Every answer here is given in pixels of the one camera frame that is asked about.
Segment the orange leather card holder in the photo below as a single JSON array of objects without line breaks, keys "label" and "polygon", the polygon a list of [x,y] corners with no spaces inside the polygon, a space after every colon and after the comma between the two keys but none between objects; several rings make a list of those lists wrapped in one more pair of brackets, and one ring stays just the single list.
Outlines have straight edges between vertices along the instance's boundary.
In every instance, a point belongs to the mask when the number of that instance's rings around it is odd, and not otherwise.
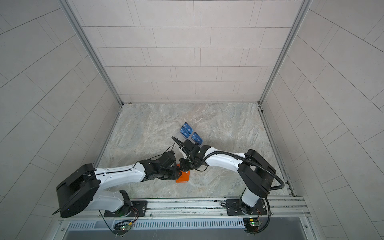
[{"label": "orange leather card holder", "polygon": [[190,171],[184,172],[180,164],[177,164],[176,177],[178,177],[176,183],[187,183],[190,179]]}]

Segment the clear acrylic card display stand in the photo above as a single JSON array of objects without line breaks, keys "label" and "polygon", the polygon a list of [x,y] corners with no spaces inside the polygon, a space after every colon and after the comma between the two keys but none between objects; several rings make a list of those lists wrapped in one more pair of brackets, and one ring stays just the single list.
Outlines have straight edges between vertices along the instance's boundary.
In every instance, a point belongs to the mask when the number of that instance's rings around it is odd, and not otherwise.
[{"label": "clear acrylic card display stand", "polygon": [[203,142],[204,142],[203,139],[187,122],[185,122],[181,126],[180,133],[186,140],[192,141],[193,143],[197,144],[199,147],[203,146]]}]

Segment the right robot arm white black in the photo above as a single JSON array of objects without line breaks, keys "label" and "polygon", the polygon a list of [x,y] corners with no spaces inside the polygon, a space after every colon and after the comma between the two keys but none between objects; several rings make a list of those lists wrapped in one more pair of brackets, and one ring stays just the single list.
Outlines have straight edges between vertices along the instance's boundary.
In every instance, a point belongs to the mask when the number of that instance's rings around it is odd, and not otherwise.
[{"label": "right robot arm white black", "polygon": [[246,153],[220,151],[208,145],[199,146],[190,140],[184,142],[172,137],[179,145],[183,158],[180,167],[184,172],[198,171],[203,165],[220,167],[240,175],[246,185],[237,207],[228,207],[244,215],[257,212],[257,202],[267,199],[270,191],[285,187],[284,181],[276,175],[275,168],[257,151],[249,149]]}]

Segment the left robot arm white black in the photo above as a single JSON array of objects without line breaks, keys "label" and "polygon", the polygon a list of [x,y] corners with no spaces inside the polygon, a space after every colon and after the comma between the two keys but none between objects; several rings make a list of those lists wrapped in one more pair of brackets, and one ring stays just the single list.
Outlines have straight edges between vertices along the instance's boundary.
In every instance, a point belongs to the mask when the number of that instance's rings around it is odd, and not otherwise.
[{"label": "left robot arm white black", "polygon": [[59,203],[56,212],[62,218],[91,210],[125,217],[134,212],[128,193],[125,190],[110,192],[109,188],[155,179],[178,180],[181,175],[173,151],[163,153],[156,160],[146,159],[124,167],[102,169],[85,164],[56,187]]}]

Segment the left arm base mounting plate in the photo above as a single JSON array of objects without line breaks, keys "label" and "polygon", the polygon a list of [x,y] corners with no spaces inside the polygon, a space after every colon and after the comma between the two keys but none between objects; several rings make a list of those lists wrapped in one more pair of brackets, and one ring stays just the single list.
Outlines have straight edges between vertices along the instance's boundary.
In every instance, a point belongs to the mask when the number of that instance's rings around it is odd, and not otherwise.
[{"label": "left arm base mounting plate", "polygon": [[147,201],[129,201],[124,203],[116,212],[105,211],[103,216],[106,218],[144,217],[147,205]]}]

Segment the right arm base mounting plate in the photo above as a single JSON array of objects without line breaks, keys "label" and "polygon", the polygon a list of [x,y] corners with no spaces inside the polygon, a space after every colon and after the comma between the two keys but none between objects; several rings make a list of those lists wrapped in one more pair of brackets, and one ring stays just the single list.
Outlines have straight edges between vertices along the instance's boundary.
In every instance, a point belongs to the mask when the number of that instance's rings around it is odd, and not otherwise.
[{"label": "right arm base mounting plate", "polygon": [[268,214],[265,200],[259,199],[254,207],[243,203],[240,199],[227,199],[222,206],[226,208],[228,216],[266,216]]}]

